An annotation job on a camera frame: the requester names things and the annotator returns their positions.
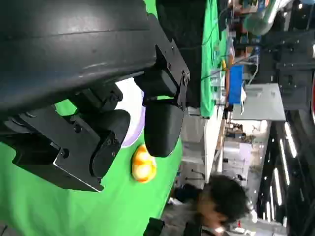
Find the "black cable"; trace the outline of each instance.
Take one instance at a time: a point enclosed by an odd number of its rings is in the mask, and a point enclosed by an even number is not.
[[[182,48],[179,48],[180,50],[194,50],[194,49],[197,49],[197,48],[201,48],[203,46],[205,46],[211,39],[211,35],[213,33],[213,31],[215,30],[216,26],[219,24],[219,20],[220,20],[220,17],[222,15],[223,12],[225,12],[226,10],[228,10],[230,8],[230,6],[227,6],[225,9],[223,9],[220,14],[218,15],[218,20],[217,22],[215,23],[215,25],[212,27],[211,31],[210,31],[210,35],[209,37],[207,38],[207,40],[202,43],[202,44],[198,44],[198,45],[195,45],[195,46],[189,46],[189,47],[182,47]]]

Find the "ceiling light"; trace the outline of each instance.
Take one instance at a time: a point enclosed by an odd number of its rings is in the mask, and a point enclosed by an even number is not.
[[[290,126],[289,126],[289,124],[287,122],[284,123],[284,129],[285,129],[285,132],[286,132],[286,135],[287,135],[287,140],[289,142],[291,154],[292,154],[293,158],[295,158],[296,155],[297,155],[297,152],[296,152],[295,144],[294,144],[294,141],[293,141],[293,138],[292,138]]]
[[[286,158],[285,158],[285,153],[284,153],[284,144],[283,144],[282,139],[280,139],[280,148],[281,148],[281,158],[282,158],[282,163],[283,163],[283,168],[284,168],[285,180],[286,180],[286,184],[289,186],[290,178],[289,178],[289,172],[287,170]]]
[[[252,222],[257,223],[258,216],[257,216],[257,212],[254,209],[251,211],[251,215],[252,215]]]
[[[278,173],[277,168],[275,168],[274,173],[275,173],[275,182],[276,182],[277,201],[278,201],[278,205],[281,206],[282,196],[281,196],[281,188],[280,188],[280,181],[279,181],[279,173]]]
[[[274,196],[272,192],[272,186],[270,186],[270,204],[271,204],[271,219],[275,219],[275,209],[274,209]]]
[[[284,217],[284,218],[283,218],[283,224],[282,224],[282,226],[283,226],[283,227],[286,227],[286,223],[287,223],[287,218]]]
[[[270,222],[271,217],[270,217],[270,203],[269,202],[267,202],[266,204],[266,210],[267,210],[267,221]]]

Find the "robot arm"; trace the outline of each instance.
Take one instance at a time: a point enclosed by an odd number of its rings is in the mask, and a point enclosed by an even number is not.
[[[277,12],[292,0],[270,0],[268,6],[261,12],[253,13],[245,18],[244,28],[259,36],[266,34],[272,27]]]
[[[122,99],[115,82],[130,77],[145,94],[149,153],[173,151],[189,70],[142,0],[13,0],[0,20],[9,23],[0,35],[0,141],[17,151],[14,164],[62,188],[101,191],[130,123],[113,110]],[[65,99],[75,115],[55,111]]]

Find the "green cloth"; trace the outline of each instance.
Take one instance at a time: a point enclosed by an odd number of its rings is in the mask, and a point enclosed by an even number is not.
[[[147,0],[156,12],[155,1]],[[75,107],[57,104],[63,115]],[[157,175],[146,184],[130,174],[130,159],[144,135],[121,149],[100,193],[60,189],[11,163],[15,151],[0,143],[0,220],[25,236],[141,236],[149,217],[160,217],[182,158],[179,141],[168,158],[157,158]]]
[[[218,67],[222,56],[226,53],[226,30],[222,32],[219,41],[218,10],[216,0],[207,0],[204,20],[202,63],[201,63],[201,98],[200,114],[202,117],[210,117],[213,112],[214,102],[212,101],[211,70]],[[219,48],[220,57],[213,58],[213,50]]]

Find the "blue container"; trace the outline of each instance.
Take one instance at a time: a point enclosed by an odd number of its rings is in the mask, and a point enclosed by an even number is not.
[[[244,65],[234,65],[230,74],[229,104],[241,104]]]

